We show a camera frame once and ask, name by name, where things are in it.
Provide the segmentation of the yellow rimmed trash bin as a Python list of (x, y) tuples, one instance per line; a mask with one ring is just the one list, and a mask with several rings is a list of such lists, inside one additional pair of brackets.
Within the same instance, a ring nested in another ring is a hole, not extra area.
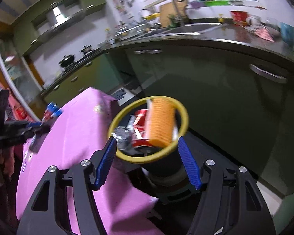
[[(175, 115), (175, 111), (178, 111), (181, 117), (181, 126), (178, 131), (178, 137), (181, 137), (186, 134), (187, 129), (189, 127), (189, 115), (187, 113), (186, 108), (184, 105), (179, 102), (178, 100), (171, 98), (171, 97), (165, 97), (165, 96), (151, 96), (146, 97), (140, 100), (137, 100), (130, 105), (126, 106), (124, 109), (122, 109), (116, 117), (113, 119), (113, 121), (110, 124), (110, 127), (108, 129), (108, 136), (110, 137), (113, 133), (114, 128), (116, 128), (119, 124), (119, 122), (127, 115), (132, 109), (146, 103), (148, 100), (152, 100), (152, 108), (151, 108), (151, 114), (148, 115), (148, 126), (147, 126), (147, 133), (148, 137), (151, 139), (152, 143), (160, 143), (160, 140), (164, 138), (166, 135), (172, 136), (172, 132), (169, 132), (170, 129), (174, 128), (174, 118), (169, 118), (166, 116), (168, 109), (163, 108), (157, 108), (157, 100), (162, 99), (166, 103), (170, 104), (170, 107), (172, 107), (172, 116)], [(145, 164), (145, 163), (152, 163), (159, 161), (166, 156), (170, 155), (172, 152), (175, 151), (178, 145), (178, 140), (171, 141), (170, 144), (167, 146), (162, 145), (163, 149), (148, 155), (144, 157), (133, 157), (128, 156), (121, 152), (120, 150), (116, 151), (116, 156), (124, 161), (127, 161), (129, 163), (134, 164)]]

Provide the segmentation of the orange foam fruit net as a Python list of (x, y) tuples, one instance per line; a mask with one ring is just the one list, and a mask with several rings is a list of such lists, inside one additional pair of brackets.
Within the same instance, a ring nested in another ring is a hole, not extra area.
[(165, 98), (154, 98), (148, 112), (146, 133), (149, 142), (165, 148), (172, 142), (175, 126), (175, 107)]

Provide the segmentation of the red mug on counter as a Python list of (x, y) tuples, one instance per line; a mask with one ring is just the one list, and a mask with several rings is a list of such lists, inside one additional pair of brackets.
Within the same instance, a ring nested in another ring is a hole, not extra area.
[(242, 27), (247, 26), (247, 18), (249, 16), (246, 11), (230, 11), (231, 17), (235, 25), (240, 25)]

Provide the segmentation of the silver wrapper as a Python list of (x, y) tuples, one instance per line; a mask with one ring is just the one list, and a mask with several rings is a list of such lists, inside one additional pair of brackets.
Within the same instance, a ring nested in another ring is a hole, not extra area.
[(117, 141), (119, 150), (128, 150), (132, 147), (132, 135), (133, 133), (124, 126), (118, 126), (113, 129), (112, 136)]

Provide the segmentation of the blue floor mat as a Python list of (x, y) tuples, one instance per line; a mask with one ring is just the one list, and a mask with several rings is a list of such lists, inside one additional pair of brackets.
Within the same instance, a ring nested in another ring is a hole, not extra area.
[(111, 96), (113, 98), (115, 98), (117, 101), (119, 101), (122, 98), (124, 98), (125, 94), (126, 94), (126, 91), (124, 90), (124, 88), (120, 88), (119, 90), (117, 90), (116, 92), (114, 92)]

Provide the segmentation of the steel range hood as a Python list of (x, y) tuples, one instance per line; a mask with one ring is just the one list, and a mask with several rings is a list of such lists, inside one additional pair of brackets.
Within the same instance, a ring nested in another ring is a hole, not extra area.
[(82, 8), (80, 0), (62, 0), (52, 3), (48, 10), (32, 21), (32, 25), (38, 34), (38, 41), (46, 42), (85, 16), (86, 10)]

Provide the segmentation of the pink floral tablecloth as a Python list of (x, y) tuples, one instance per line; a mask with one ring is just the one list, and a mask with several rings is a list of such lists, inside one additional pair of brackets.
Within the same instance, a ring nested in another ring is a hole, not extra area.
[[(29, 149), (30, 141), (23, 145), (16, 193), (18, 219), (48, 167), (68, 169), (103, 149), (119, 105), (104, 92), (88, 88), (62, 106), (61, 111), (37, 153)], [(93, 195), (108, 234), (162, 233), (146, 217), (156, 199), (131, 184), (119, 159), (113, 162), (105, 184)]]

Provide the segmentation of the small black pot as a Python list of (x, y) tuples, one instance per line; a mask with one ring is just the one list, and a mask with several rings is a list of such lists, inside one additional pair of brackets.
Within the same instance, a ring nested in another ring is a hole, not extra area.
[(93, 51), (93, 48), (92, 48), (92, 45), (88, 45), (88, 46), (84, 46), (80, 52), (86, 56), (88, 53), (92, 52)]

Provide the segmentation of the red crushed can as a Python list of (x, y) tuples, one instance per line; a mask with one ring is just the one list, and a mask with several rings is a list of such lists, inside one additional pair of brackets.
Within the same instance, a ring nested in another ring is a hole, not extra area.
[(135, 112), (135, 120), (132, 126), (132, 147), (136, 151), (150, 155), (158, 152), (159, 149), (153, 146), (147, 137), (145, 128), (147, 114), (147, 109), (140, 109)]

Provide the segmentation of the white blue tube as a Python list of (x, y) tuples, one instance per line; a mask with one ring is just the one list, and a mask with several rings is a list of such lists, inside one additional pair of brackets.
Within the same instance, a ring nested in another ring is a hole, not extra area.
[(62, 110), (54, 102), (51, 102), (47, 105), (40, 128), (35, 133), (34, 137), (30, 142), (29, 149), (32, 152), (37, 153), (39, 151), (46, 136), (50, 133), (52, 126), (61, 114)]

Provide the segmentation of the black wok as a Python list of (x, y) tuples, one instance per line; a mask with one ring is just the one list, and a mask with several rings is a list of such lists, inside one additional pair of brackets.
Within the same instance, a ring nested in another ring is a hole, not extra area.
[(67, 68), (69, 65), (72, 65), (75, 62), (75, 55), (66, 55), (59, 62), (59, 66), (62, 68)]

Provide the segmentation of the wooden cutting board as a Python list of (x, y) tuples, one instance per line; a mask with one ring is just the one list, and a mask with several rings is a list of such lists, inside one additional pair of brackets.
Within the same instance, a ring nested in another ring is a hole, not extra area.
[(174, 18), (178, 17), (178, 13), (176, 12), (175, 6), (177, 6), (179, 14), (186, 18), (185, 8), (187, 6), (187, 2), (168, 2), (159, 7), (160, 13), (160, 23), (163, 28), (168, 27), (171, 24), (170, 18), (173, 16)]

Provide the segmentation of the dish rack with dishes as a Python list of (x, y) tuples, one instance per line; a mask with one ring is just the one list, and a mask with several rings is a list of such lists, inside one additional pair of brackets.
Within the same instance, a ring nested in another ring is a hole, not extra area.
[(122, 41), (131, 39), (133, 37), (137, 37), (142, 34), (148, 33), (150, 30), (151, 28), (149, 28), (147, 24), (139, 24), (131, 28), (125, 26), (116, 31), (115, 40)]

